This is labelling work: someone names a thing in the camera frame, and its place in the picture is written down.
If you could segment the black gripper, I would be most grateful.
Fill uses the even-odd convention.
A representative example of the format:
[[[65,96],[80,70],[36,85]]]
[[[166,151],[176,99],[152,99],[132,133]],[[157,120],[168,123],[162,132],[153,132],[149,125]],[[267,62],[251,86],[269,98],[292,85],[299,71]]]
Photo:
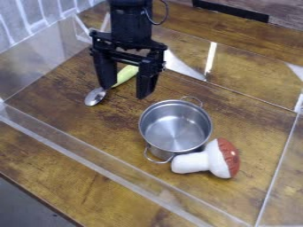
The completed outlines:
[[[90,56],[100,87],[106,90],[117,82],[117,64],[138,66],[136,98],[146,98],[154,91],[162,54],[166,45],[152,40],[152,0],[108,0],[110,31],[89,31]]]

